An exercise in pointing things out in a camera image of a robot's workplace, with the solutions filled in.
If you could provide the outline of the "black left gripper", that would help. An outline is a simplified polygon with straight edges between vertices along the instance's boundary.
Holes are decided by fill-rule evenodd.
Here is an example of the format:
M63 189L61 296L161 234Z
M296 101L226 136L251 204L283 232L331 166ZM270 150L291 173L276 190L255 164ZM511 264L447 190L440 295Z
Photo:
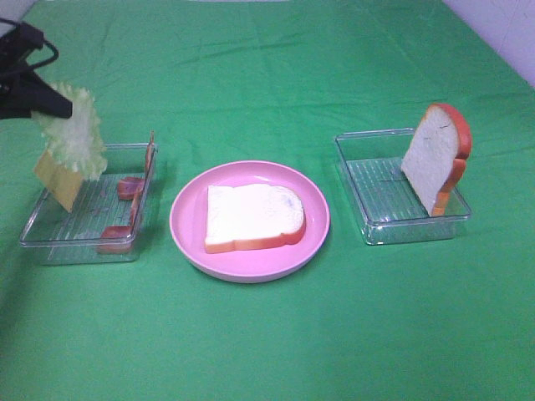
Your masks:
M73 104L46 84L26 61L44 45L43 33L20 23L1 37L1 119L30 118L32 112L69 119Z

